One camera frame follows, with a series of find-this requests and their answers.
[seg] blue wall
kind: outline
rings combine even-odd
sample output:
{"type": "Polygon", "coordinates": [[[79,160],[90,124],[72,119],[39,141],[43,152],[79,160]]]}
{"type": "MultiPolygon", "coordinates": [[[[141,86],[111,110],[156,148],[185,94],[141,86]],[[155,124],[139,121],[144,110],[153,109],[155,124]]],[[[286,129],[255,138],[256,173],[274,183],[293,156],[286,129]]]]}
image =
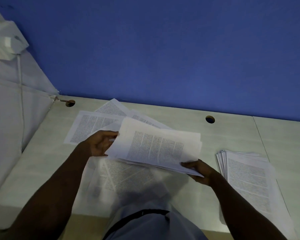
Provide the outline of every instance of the blue wall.
{"type": "Polygon", "coordinates": [[[0,0],[0,12],[61,94],[300,121],[300,0],[0,0]]]}

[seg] hand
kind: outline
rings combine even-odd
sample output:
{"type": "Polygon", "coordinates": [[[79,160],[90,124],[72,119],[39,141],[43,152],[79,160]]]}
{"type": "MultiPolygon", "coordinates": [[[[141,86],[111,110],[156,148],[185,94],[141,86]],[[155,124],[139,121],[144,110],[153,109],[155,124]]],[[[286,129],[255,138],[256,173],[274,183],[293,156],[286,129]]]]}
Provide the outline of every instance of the hand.
{"type": "Polygon", "coordinates": [[[99,130],[86,139],[84,143],[89,144],[92,157],[106,156],[106,150],[108,150],[113,143],[113,141],[109,140],[116,138],[117,135],[118,131],[99,130]]]}
{"type": "Polygon", "coordinates": [[[204,177],[200,177],[197,175],[190,175],[196,182],[199,182],[201,184],[205,184],[210,186],[211,178],[215,175],[221,175],[216,170],[214,170],[212,167],[210,167],[205,162],[198,159],[198,161],[190,161],[190,162],[182,162],[181,166],[185,168],[193,168],[198,173],[202,174],[204,177]]]}

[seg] person's left arm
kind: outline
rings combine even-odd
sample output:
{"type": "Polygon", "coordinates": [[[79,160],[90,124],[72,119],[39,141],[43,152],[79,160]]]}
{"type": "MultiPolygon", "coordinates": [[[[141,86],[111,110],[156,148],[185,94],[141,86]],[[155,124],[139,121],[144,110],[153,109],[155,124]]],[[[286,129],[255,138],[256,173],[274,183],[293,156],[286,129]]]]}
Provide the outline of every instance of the person's left arm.
{"type": "Polygon", "coordinates": [[[76,146],[68,159],[30,198],[2,239],[58,239],[72,211],[84,167],[104,156],[118,132],[100,130],[76,146]]]}

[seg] white cable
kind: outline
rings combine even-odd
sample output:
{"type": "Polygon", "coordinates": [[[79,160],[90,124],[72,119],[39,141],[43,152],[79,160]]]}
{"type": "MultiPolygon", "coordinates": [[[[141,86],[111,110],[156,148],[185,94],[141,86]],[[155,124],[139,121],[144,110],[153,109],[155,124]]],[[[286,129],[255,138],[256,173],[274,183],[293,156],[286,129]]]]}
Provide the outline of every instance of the white cable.
{"type": "Polygon", "coordinates": [[[22,142],[25,133],[25,117],[23,112],[23,94],[22,94],[22,70],[21,70],[21,57],[20,54],[16,55],[18,78],[19,78],[19,88],[20,88],[20,112],[21,112],[21,124],[22,124],[22,137],[21,137],[21,153],[22,153],[22,142]]]}

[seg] round hole in desk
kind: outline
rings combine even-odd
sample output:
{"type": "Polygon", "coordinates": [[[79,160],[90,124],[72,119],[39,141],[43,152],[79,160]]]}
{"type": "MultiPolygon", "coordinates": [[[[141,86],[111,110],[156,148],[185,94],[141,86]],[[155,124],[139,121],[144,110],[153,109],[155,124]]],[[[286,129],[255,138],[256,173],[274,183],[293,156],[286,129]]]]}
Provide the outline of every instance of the round hole in desk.
{"type": "Polygon", "coordinates": [[[211,115],[208,115],[207,117],[206,117],[206,122],[208,122],[208,123],[210,123],[210,124],[213,124],[213,123],[215,123],[215,119],[214,119],[214,117],[212,117],[211,115]]]}
{"type": "Polygon", "coordinates": [[[68,101],[65,102],[65,105],[67,107],[72,107],[75,104],[76,104],[76,101],[74,101],[74,100],[68,100],[68,101]]]}

